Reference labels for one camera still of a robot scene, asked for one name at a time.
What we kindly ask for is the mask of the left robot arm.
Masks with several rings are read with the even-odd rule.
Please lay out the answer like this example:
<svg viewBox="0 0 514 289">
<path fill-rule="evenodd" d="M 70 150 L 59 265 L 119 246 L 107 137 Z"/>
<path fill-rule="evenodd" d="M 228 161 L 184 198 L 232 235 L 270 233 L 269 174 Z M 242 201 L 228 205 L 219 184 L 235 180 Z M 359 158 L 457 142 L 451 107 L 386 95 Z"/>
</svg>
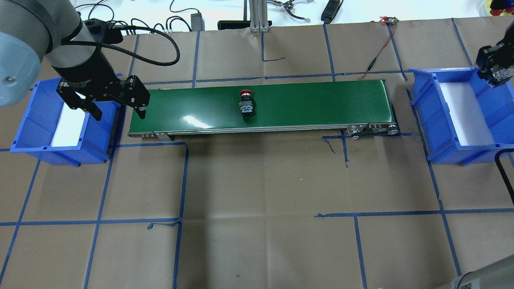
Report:
<svg viewBox="0 0 514 289">
<path fill-rule="evenodd" d="M 102 117 L 99 101 L 115 101 L 145 119 L 149 92 L 131 75 L 119 79 L 102 48 L 108 24 L 83 21 L 68 0 L 2 0 L 1 106 L 21 102 L 47 59 L 61 77 L 57 94 L 72 110 Z"/>
</svg>

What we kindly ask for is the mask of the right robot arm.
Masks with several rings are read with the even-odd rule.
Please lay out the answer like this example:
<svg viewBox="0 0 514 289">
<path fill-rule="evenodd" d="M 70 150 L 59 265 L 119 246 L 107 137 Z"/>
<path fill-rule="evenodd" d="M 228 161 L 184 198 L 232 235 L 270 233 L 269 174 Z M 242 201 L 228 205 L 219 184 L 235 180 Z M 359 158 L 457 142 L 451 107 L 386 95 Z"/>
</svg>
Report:
<svg viewBox="0 0 514 289">
<path fill-rule="evenodd" d="M 509 71 L 514 63 L 514 24 L 506 29 L 503 39 L 495 46 L 484 46 L 478 51 L 475 63 L 478 77 L 493 88 L 506 84 L 511 78 Z"/>
</svg>

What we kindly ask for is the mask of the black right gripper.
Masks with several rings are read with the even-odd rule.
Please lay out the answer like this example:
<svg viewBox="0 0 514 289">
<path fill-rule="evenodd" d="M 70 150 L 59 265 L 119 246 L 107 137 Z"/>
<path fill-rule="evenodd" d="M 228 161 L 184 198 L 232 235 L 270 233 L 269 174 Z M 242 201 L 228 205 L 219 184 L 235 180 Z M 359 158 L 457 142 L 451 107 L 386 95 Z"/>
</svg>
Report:
<svg viewBox="0 0 514 289">
<path fill-rule="evenodd" d="M 491 79 L 494 67 L 510 69 L 514 62 L 513 42 L 498 42 L 494 47 L 485 46 L 479 49 L 476 64 L 477 74 L 482 80 Z"/>
</svg>

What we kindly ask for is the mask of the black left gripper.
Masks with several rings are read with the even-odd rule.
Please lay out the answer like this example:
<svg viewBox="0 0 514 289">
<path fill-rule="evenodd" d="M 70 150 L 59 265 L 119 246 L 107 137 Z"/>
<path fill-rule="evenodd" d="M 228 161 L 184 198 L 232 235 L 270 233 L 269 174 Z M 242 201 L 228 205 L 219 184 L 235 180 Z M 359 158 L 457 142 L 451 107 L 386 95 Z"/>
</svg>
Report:
<svg viewBox="0 0 514 289">
<path fill-rule="evenodd" d="M 105 61 L 86 61 L 76 67 L 56 68 L 62 81 L 57 93 L 71 109 L 86 109 L 96 120 L 102 119 L 102 111 L 94 101 L 116 101 L 134 108 L 144 120 L 150 93 L 139 77 L 129 75 L 121 80 Z"/>
</svg>

